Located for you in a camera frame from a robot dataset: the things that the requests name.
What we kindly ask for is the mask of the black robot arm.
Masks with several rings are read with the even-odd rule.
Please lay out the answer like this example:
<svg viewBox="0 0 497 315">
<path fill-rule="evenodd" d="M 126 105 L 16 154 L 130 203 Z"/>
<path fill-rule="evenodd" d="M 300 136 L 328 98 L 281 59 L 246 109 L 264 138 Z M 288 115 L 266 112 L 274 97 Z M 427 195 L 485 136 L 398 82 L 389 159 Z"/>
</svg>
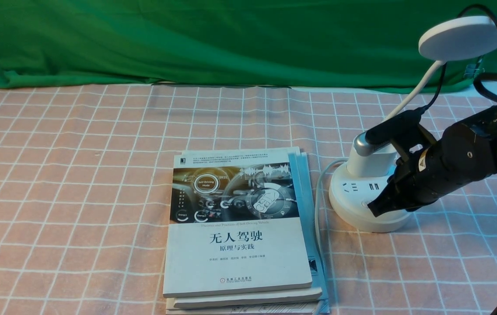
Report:
<svg viewBox="0 0 497 315">
<path fill-rule="evenodd" d="M 416 211 L 497 174 L 497 105 L 453 123 L 439 140 L 420 125 L 423 113 L 405 110 L 366 133 L 368 144 L 399 154 L 387 186 L 367 205 L 375 217 Z"/>
</svg>

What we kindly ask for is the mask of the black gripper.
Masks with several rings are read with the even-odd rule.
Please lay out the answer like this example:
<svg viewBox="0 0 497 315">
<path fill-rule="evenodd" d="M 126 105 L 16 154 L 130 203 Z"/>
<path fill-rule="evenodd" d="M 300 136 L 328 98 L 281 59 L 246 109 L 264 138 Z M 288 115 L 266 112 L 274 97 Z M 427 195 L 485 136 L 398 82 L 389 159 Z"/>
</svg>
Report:
<svg viewBox="0 0 497 315">
<path fill-rule="evenodd" d="M 374 217 L 430 205 L 472 182 L 471 131 L 446 131 L 438 141 L 415 131 L 391 143 L 400 157 L 386 187 L 367 204 Z"/>
</svg>

